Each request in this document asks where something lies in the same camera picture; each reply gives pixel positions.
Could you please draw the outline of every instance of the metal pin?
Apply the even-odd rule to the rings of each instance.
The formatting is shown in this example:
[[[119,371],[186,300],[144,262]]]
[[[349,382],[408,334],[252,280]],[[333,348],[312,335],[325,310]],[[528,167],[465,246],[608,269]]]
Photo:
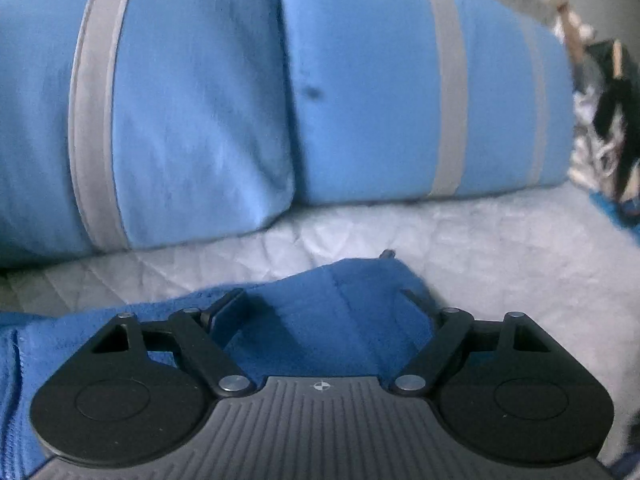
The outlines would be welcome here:
[[[226,392],[241,392],[251,386],[251,381],[243,375],[228,375],[218,385]]]
[[[416,392],[426,385],[427,381],[418,375],[401,375],[396,379],[396,386],[404,392]]]

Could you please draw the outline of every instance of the black plastic device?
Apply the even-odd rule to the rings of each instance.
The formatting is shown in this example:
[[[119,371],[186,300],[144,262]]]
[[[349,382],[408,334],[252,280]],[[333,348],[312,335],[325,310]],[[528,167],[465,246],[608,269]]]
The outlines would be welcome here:
[[[33,399],[50,456],[33,480],[610,479],[610,397],[553,338],[520,312],[477,321],[404,293],[437,331],[388,389],[254,384],[209,336],[241,289],[163,322],[114,317]]]

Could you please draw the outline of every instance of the blue towel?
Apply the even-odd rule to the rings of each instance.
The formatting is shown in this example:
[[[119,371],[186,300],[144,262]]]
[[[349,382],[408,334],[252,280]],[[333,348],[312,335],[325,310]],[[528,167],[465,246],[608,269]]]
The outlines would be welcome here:
[[[126,310],[140,320],[165,319],[182,308],[207,308],[230,289],[219,286]],[[266,376],[290,375],[377,376],[386,383],[432,334],[429,319],[402,295],[402,289],[429,297],[424,283],[391,259],[343,260],[279,282],[246,286],[251,312],[225,351],[257,382]],[[31,399],[118,311],[122,309],[59,319],[0,314],[0,476],[4,480],[24,478],[44,463],[28,421]],[[166,357],[153,356],[171,362]]]

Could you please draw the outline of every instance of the ribbed gray surface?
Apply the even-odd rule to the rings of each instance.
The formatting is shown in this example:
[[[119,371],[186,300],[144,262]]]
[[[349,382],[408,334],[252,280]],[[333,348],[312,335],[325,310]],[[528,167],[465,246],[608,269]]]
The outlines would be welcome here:
[[[323,388],[322,382],[330,387]],[[609,476],[595,460],[553,470],[490,462],[455,442],[423,400],[392,396],[375,378],[269,378],[250,397],[222,400],[188,444],[163,458],[112,471],[55,459],[33,477],[209,479],[607,480]]]

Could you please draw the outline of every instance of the white quilted mattress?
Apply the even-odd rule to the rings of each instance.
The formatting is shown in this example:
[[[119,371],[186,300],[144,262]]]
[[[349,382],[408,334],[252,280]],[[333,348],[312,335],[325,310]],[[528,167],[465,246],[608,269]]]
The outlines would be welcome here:
[[[245,237],[11,272],[0,278],[0,305],[60,315],[277,280],[387,248],[478,319],[522,310],[540,323],[609,390],[616,421],[601,458],[620,453],[640,408],[640,249],[570,184],[481,200],[293,211]]]

